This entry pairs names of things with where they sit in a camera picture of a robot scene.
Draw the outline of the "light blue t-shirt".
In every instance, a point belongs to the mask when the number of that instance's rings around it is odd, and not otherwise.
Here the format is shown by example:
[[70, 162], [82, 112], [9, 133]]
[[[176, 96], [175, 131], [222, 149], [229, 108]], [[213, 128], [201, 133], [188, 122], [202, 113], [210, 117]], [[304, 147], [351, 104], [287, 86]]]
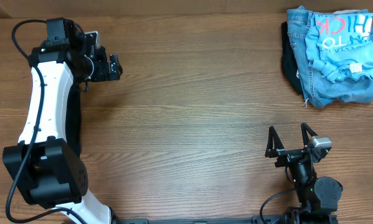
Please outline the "light blue t-shirt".
[[305, 37], [312, 70], [334, 83], [373, 80], [373, 14], [313, 14]]

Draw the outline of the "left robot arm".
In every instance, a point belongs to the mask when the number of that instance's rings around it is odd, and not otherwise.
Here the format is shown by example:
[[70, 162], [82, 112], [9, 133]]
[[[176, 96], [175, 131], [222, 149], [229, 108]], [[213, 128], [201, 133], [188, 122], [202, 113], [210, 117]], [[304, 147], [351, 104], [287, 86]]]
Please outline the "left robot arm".
[[56, 37], [28, 58], [32, 94], [24, 129], [3, 163], [12, 177], [8, 200], [19, 192], [44, 215], [62, 213], [74, 223], [116, 223], [114, 211], [88, 188], [80, 158], [80, 84], [118, 80], [117, 55], [107, 55], [93, 34], [80, 40]]

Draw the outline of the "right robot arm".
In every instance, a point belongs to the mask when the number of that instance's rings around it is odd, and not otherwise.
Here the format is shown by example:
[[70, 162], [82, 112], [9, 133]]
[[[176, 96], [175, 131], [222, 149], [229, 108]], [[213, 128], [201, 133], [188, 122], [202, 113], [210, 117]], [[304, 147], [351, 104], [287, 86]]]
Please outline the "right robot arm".
[[314, 164], [330, 152], [333, 144], [329, 137], [320, 136], [307, 123], [301, 123], [303, 148], [286, 150], [275, 127], [268, 128], [265, 157], [275, 158], [275, 167], [283, 167], [293, 187], [267, 198], [261, 205], [259, 217], [263, 223], [265, 205], [274, 198], [296, 192], [299, 206], [289, 207], [278, 217], [277, 223], [337, 223], [338, 202], [343, 186], [331, 177], [318, 177]]

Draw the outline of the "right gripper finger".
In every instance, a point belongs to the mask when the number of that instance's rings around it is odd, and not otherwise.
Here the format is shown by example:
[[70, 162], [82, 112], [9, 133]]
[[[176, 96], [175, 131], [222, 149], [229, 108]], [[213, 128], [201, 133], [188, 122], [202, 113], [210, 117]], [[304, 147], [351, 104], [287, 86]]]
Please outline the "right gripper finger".
[[301, 123], [301, 132], [304, 146], [308, 145], [310, 137], [317, 136], [317, 134], [309, 127], [307, 123]]
[[268, 131], [267, 151], [275, 151], [278, 149], [284, 150], [284, 146], [276, 132], [275, 127], [270, 126]]

